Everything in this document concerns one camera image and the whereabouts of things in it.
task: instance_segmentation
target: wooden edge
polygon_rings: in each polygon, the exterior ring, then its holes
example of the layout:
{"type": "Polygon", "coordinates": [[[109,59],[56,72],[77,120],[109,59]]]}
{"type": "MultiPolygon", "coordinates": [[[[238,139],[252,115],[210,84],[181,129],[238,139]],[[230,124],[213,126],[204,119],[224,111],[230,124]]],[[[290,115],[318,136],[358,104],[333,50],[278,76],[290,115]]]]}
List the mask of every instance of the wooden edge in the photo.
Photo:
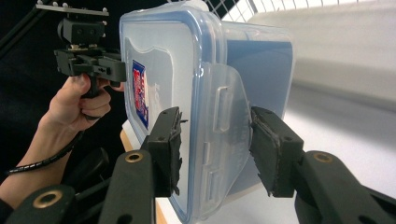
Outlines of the wooden edge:
{"type": "MultiPolygon", "coordinates": [[[[121,142],[124,146],[125,151],[131,151],[133,149],[131,142],[129,141],[128,136],[126,135],[126,132],[123,129],[120,133],[120,138],[121,138],[121,142]]],[[[157,223],[158,224],[167,224],[165,216],[163,215],[163,210],[161,210],[161,207],[157,202],[155,203],[155,207],[156,207],[155,213],[157,216],[157,223]]]]}

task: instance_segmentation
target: wire rack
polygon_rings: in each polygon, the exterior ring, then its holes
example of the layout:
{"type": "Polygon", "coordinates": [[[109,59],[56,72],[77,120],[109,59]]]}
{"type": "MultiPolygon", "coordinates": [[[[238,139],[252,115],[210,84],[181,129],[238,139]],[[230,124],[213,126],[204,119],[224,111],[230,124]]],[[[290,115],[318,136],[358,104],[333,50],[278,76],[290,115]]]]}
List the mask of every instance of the wire rack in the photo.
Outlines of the wire rack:
{"type": "Polygon", "coordinates": [[[246,22],[259,12],[277,12],[310,7],[329,7],[378,0],[204,0],[209,10],[224,21],[246,22]]]}

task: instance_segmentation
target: label sticker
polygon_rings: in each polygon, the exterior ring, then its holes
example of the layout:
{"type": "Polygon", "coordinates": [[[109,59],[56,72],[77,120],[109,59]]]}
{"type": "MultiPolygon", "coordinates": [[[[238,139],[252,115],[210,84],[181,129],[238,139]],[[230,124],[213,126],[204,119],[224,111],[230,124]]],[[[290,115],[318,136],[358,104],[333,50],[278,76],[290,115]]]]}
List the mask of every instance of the label sticker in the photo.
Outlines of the label sticker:
{"type": "Polygon", "coordinates": [[[146,68],[143,64],[133,60],[132,71],[134,73],[133,91],[134,91],[134,107],[136,114],[145,125],[149,126],[149,99],[146,90],[146,68]]]}

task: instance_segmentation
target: black cable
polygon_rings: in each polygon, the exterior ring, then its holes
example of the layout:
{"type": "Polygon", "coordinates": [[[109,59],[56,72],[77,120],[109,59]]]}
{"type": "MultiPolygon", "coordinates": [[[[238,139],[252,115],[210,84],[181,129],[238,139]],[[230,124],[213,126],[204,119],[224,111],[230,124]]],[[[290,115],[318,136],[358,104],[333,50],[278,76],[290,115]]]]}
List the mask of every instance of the black cable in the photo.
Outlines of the black cable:
{"type": "Polygon", "coordinates": [[[57,154],[49,157],[48,159],[45,159],[43,161],[31,163],[28,165],[23,165],[23,166],[17,166],[13,169],[10,169],[8,171],[5,171],[6,175],[14,175],[16,173],[22,173],[22,172],[27,172],[27,171],[32,171],[39,169],[41,167],[50,165],[51,163],[58,161],[62,157],[64,157],[67,153],[69,153],[73,148],[75,147],[76,143],[82,138],[82,135],[84,132],[79,132],[73,140],[67,144],[63,149],[61,149],[57,154]]]}

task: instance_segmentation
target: plastic container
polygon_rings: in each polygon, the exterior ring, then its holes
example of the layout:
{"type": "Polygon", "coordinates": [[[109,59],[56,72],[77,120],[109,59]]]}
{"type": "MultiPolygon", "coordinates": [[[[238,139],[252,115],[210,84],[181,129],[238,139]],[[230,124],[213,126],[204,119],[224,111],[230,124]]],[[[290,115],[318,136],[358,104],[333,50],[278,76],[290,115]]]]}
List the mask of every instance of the plastic container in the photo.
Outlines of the plastic container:
{"type": "Polygon", "coordinates": [[[181,222],[204,220],[247,163],[250,107],[283,116],[293,65],[289,36],[220,21],[204,2],[189,1],[123,15],[120,44],[127,115],[138,141],[166,108],[179,106],[188,120],[181,126],[180,194],[170,201],[181,222]]]}

